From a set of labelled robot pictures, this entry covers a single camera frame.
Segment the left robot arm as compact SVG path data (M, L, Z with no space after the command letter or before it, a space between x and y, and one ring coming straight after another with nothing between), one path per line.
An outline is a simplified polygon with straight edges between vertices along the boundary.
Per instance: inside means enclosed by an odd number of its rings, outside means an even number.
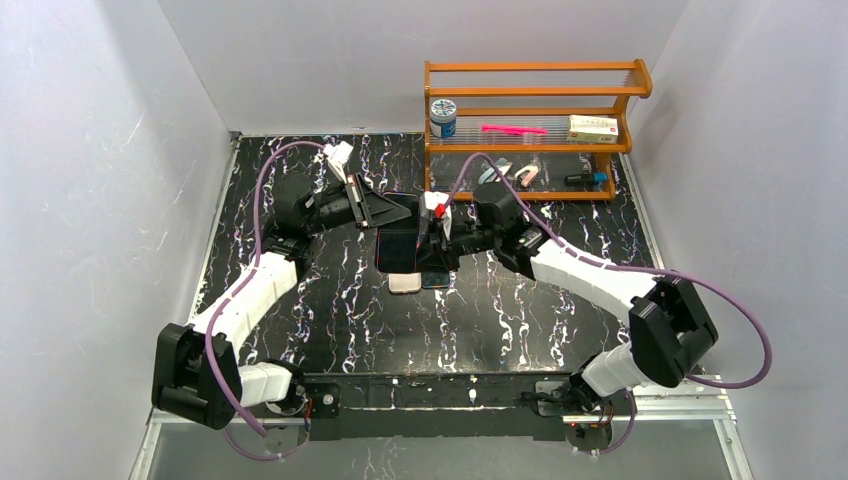
M151 391L156 409L214 430L239 415L262 432L250 408L285 400L295 368L277 360L242 366L239 352L268 311L308 273L315 236L345 225L367 230L416 217L360 174L322 190L302 176L276 188L268 212L255 223L257 250L236 283L193 319L169 323L159 333Z

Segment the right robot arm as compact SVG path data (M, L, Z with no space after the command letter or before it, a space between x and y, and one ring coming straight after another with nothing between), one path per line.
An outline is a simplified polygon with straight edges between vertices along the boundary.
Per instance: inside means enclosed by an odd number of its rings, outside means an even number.
M458 270L460 259L492 253L507 270L564 288L624 321L627 342L593 355L561 387L561 400L585 408L623 389L678 386L717 343L718 331L693 283L670 274L623 271L529 221L500 183L475 193L476 217L453 220L448 196L423 196L427 234L416 266Z

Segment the black remote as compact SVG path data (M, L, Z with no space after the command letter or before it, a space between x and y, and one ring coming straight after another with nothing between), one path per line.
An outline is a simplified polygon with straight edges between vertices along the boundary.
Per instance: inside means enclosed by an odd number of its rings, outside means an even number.
M387 198L410 211L410 216L380 227L377 231L375 265L385 274L416 272L416 256L420 229L420 197L392 192Z

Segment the black smartphone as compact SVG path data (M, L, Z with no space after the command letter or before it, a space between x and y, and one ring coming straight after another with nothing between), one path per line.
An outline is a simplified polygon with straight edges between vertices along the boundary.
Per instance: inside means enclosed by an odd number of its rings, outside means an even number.
M421 285L423 289L447 289L452 284L449 272L422 272Z

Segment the pink phone case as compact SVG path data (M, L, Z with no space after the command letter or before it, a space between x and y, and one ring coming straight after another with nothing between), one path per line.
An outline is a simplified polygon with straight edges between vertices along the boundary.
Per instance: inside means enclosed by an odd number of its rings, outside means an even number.
M388 291L393 295L418 293L422 288L420 273L390 273L388 275Z

